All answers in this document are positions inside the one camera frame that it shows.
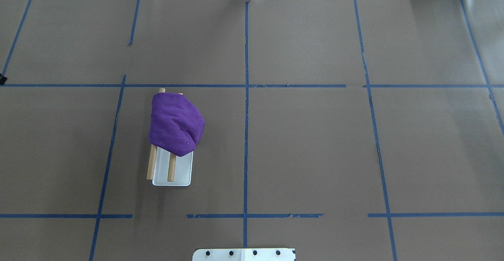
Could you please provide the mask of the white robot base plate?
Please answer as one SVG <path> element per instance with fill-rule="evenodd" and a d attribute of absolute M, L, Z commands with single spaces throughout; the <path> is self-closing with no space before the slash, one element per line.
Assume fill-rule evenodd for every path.
<path fill-rule="evenodd" d="M 196 250 L 193 261 L 295 261 L 292 248 L 213 248 Z"/>

